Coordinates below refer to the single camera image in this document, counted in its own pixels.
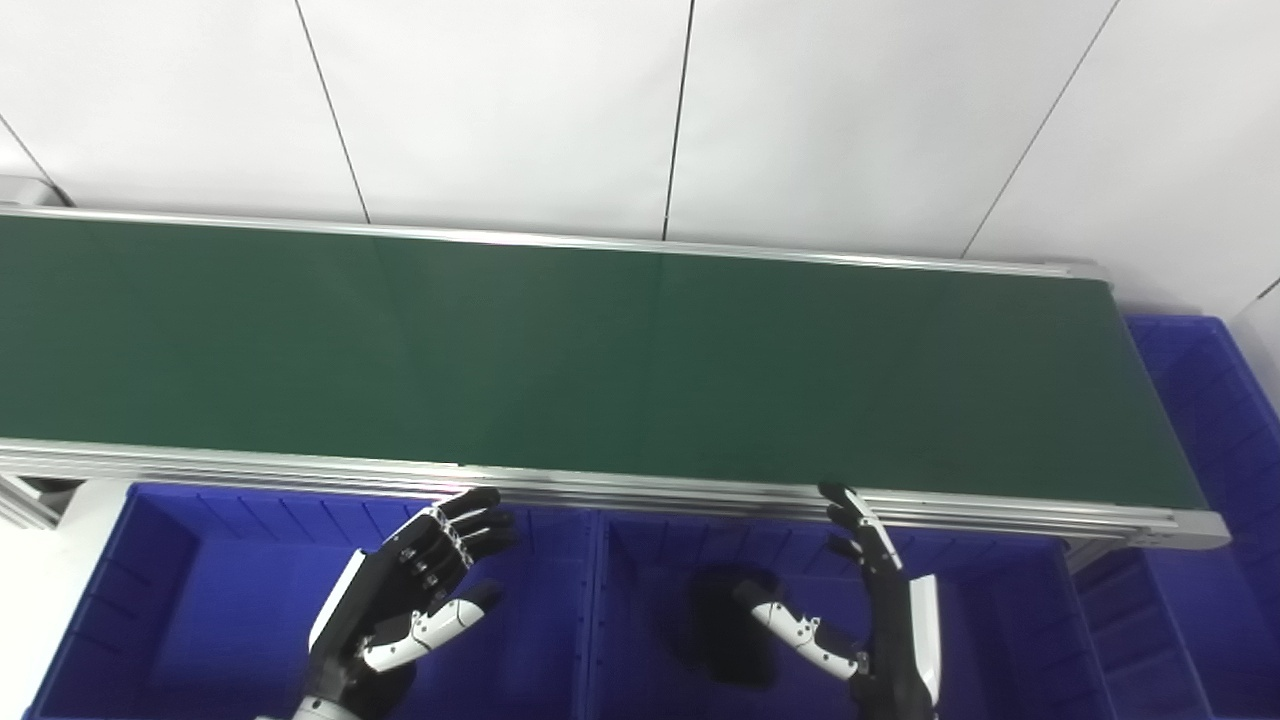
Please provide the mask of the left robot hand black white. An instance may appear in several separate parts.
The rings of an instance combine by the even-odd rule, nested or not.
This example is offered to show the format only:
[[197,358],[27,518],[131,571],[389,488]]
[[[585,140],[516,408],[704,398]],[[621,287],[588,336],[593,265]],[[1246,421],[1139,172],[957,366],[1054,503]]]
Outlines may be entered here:
[[458,592],[474,565],[518,539],[500,492],[475,487],[430,505],[374,551],[356,550],[308,634],[296,719],[388,719],[417,664],[480,623],[498,582]]

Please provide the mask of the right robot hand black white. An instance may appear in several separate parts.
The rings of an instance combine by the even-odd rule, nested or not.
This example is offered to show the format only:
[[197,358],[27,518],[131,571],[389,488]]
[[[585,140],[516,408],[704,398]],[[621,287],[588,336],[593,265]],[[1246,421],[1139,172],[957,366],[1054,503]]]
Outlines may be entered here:
[[818,486],[827,516],[845,529],[827,547],[861,574],[870,634],[860,644],[818,616],[796,612],[751,580],[732,591],[750,618],[800,657],[842,682],[859,719],[936,719],[942,676],[942,632],[936,575],[909,577],[890,533],[851,487]]

